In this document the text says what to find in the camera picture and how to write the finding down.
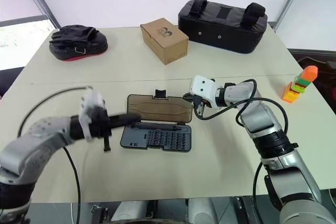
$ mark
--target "orange block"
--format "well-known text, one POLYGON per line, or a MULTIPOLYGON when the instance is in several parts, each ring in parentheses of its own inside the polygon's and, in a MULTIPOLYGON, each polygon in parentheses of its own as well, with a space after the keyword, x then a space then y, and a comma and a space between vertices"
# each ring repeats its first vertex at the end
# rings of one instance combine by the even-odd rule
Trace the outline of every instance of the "orange block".
POLYGON ((306 81, 313 82, 316 79, 318 68, 316 66, 307 66, 300 74, 300 78, 306 81))
POLYGON ((296 99, 299 98, 299 93, 291 90, 292 82, 290 82, 282 94, 282 99, 286 102, 293 103, 296 99))

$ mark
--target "brown box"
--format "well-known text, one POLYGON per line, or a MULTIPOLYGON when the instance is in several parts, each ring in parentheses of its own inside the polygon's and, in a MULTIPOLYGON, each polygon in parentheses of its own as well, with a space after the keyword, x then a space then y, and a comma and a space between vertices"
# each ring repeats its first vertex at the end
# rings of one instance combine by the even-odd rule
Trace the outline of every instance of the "brown box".
POLYGON ((140 25, 143 41, 167 65, 187 55, 189 38, 165 18, 140 25))

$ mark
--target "white table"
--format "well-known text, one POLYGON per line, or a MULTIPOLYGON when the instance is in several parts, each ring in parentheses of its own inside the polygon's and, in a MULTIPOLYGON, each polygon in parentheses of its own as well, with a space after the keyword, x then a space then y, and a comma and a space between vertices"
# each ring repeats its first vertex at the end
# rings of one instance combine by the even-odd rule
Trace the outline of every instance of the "white table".
MULTIPOLYGON (((294 75, 253 77, 260 93, 279 102, 289 118, 288 136, 298 142, 306 165, 321 188, 336 187, 334 170, 336 117, 318 90, 311 86, 294 104, 281 101, 285 85, 294 75)), ((241 82, 246 77, 218 78, 218 83, 241 82)), ((110 114, 124 113, 128 94, 153 94, 155 88, 167 95, 183 95, 191 79, 93 83, 104 97, 110 114)), ((21 119, 47 95, 78 84, 16 84, 0 102, 2 140, 0 150, 15 138, 21 119)), ((58 96, 41 106, 27 126, 44 116, 78 113, 81 91, 58 96)), ((270 105, 279 122, 281 112, 270 105)), ((209 120, 193 118, 192 149, 189 153, 157 149, 130 150, 120 146, 123 129, 113 131, 112 151, 103 153, 103 141, 79 141, 69 146, 81 183, 82 201, 119 201, 250 195, 260 156, 245 129, 235 123, 237 110, 209 120)), ((262 170, 258 194, 266 194, 262 170)), ((71 166, 61 150, 47 164, 36 184, 33 202, 76 202, 77 191, 71 166)))
POLYGON ((298 74, 302 69, 268 26, 250 54, 239 54, 190 42, 188 55, 164 65, 143 42, 139 27, 102 28, 109 48, 99 56, 63 62, 49 51, 49 38, 16 83, 81 83, 176 80, 201 74, 208 78, 298 74))

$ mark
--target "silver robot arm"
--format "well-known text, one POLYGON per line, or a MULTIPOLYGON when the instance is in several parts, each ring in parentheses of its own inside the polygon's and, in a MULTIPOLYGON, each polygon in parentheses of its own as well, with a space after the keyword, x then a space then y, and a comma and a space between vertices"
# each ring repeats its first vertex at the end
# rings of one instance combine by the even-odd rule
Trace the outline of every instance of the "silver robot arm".
MULTIPOLYGON (((196 76, 190 93, 198 101, 197 117, 203 114, 205 100, 212 108, 229 106, 250 98, 254 84, 242 82, 218 86, 213 80, 196 76)), ((254 97, 260 98, 256 91, 254 97)), ((245 103, 237 106, 239 110, 245 103)), ((320 189, 306 167, 297 144, 291 144, 272 110, 261 101, 251 101, 240 115, 248 135, 261 155, 268 175, 265 183, 273 205, 280 210, 280 224, 335 224, 333 216, 321 205, 320 189)))
POLYGON ((109 150, 112 128, 140 121, 137 115, 108 116, 102 103, 92 101, 97 98, 92 92, 89 98, 89 102, 82 99, 79 116, 42 119, 1 151, 0 223, 22 222, 35 183, 58 149, 83 138, 103 137, 104 151, 109 150))

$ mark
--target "toy blocks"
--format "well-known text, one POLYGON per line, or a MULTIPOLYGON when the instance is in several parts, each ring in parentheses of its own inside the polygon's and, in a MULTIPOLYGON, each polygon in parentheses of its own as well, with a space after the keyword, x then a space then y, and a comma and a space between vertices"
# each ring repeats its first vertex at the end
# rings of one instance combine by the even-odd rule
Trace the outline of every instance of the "toy blocks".
POLYGON ((294 82, 290 82, 282 94, 282 99, 286 102, 293 103, 299 98, 299 94, 303 94, 306 87, 312 83, 318 74, 316 66, 306 67, 301 74, 295 77, 294 82))

